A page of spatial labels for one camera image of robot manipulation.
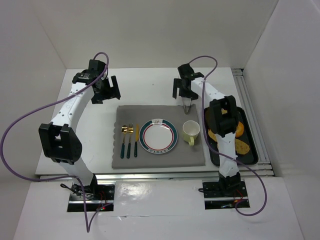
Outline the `brown bread slice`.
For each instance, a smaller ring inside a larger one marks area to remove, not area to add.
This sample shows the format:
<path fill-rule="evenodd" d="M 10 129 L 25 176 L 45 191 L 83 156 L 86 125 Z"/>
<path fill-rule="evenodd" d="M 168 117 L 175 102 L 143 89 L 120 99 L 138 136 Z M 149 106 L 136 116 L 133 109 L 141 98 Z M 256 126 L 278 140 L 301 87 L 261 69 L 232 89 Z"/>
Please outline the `brown bread slice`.
<path fill-rule="evenodd" d="M 235 151 L 240 155 L 246 155 L 250 151 L 250 146 L 239 139 L 235 139 Z"/>

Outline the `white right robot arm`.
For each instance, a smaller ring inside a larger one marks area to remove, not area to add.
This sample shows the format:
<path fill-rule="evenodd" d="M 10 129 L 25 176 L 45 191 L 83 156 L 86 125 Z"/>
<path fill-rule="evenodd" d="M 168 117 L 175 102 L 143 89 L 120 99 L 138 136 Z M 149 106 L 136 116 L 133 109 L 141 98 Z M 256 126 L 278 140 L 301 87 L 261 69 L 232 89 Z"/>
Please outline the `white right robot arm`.
<path fill-rule="evenodd" d="M 232 193 L 241 183 L 236 162 L 236 131 L 239 124 L 236 99 L 218 91 L 189 63 L 182 64 L 177 70 L 179 78 L 173 80 L 172 97 L 191 101 L 201 98 L 204 138 L 208 139 L 207 130 L 211 130 L 217 140 L 218 150 L 211 150 L 219 155 L 217 190 L 223 194 Z"/>

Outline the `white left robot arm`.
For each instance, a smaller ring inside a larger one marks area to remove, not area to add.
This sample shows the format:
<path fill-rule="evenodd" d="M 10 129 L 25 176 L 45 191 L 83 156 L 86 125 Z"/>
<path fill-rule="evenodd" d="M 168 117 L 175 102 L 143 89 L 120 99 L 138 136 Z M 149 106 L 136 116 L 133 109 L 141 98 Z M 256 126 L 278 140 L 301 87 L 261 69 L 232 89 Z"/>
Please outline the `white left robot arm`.
<path fill-rule="evenodd" d="M 81 157 L 83 146 L 76 135 L 78 122 L 88 103 L 102 104 L 120 97 L 116 77 L 107 76 L 107 64 L 91 59 L 88 68 L 73 77 L 68 100 L 57 115 L 38 129 L 44 155 L 76 177 L 72 190 L 77 195 L 93 196 L 99 192 L 95 174 Z"/>

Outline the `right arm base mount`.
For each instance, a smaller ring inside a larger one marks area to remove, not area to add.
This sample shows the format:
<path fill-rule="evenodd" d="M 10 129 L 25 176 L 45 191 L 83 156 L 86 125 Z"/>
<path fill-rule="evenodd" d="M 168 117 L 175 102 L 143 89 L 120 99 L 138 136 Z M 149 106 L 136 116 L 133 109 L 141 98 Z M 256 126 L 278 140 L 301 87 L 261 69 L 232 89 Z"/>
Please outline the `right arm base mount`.
<path fill-rule="evenodd" d="M 221 190 L 218 182 L 203 182 L 198 191 L 203 194 L 206 210 L 234 209 L 236 204 L 238 208 L 250 207 L 244 181 L 241 181 L 240 185 L 231 191 Z"/>

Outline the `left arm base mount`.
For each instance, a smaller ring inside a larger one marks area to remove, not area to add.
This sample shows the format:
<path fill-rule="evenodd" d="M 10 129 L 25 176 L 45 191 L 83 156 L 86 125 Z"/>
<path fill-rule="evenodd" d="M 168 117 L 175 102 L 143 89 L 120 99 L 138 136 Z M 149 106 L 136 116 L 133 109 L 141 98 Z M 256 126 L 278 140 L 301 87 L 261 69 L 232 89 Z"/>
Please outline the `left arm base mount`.
<path fill-rule="evenodd" d="M 68 189 L 70 191 L 67 212 L 68 213 L 80 213 L 84 211 L 84 196 L 81 189 L 78 186 L 73 185 L 68 187 L 61 183 L 61 188 Z M 114 197 L 115 197 L 115 185 L 98 185 L 96 193 L 86 193 L 85 202 L 86 210 L 88 212 L 95 212 L 100 210 L 101 212 L 113 212 L 114 211 Z"/>

